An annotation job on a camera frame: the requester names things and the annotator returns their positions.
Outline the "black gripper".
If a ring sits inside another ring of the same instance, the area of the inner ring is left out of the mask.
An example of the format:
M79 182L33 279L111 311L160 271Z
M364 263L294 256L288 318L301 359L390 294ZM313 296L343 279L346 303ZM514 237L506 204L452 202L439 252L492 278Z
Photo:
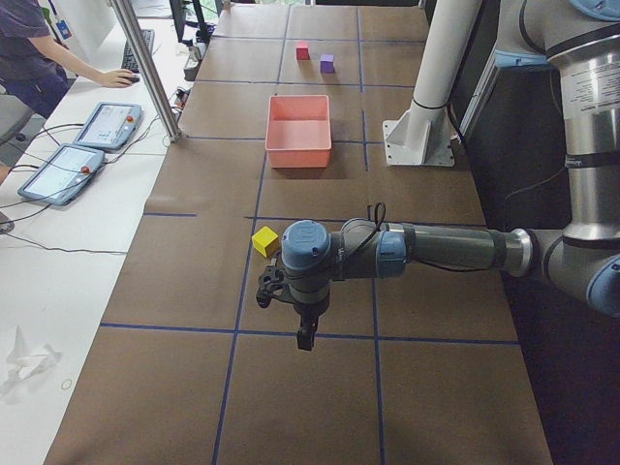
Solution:
M319 326L319 318L327 310L330 302L330 291L319 290L303 293L291 290L294 310L300 317L300 325L296 333L297 347L302 351L312 351Z

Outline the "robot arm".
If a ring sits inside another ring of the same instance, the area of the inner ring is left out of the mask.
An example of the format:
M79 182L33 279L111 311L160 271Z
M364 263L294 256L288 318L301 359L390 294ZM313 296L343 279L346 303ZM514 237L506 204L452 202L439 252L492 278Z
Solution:
M334 281L387 278L418 262L449 271L533 275L619 313L619 5L615 1L505 1L495 46L500 68L560 73L572 220L563 230L498 232L352 219L337 232L311 220L286 228L256 300L292 305L297 346L311 350Z

